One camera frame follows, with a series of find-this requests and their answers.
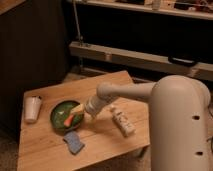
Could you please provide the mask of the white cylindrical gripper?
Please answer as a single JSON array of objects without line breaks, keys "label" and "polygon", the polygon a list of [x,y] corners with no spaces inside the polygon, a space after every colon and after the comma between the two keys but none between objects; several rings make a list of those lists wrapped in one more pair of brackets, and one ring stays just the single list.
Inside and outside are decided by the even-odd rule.
[{"label": "white cylindrical gripper", "polygon": [[102,100],[97,95],[94,95],[90,97],[85,105],[79,104],[78,106],[74,107],[70,113],[73,115],[80,115],[85,111],[91,116],[96,117],[101,110],[107,105],[107,102],[105,100]]}]

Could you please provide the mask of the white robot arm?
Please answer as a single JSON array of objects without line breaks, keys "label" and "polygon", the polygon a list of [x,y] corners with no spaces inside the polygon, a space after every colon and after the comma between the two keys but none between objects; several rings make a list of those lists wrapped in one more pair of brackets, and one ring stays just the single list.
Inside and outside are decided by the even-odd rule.
[{"label": "white robot arm", "polygon": [[205,84],[180,75],[151,83],[105,82],[84,110],[96,116],[119,97],[148,103],[152,171],[210,171],[205,112],[211,95]]}]

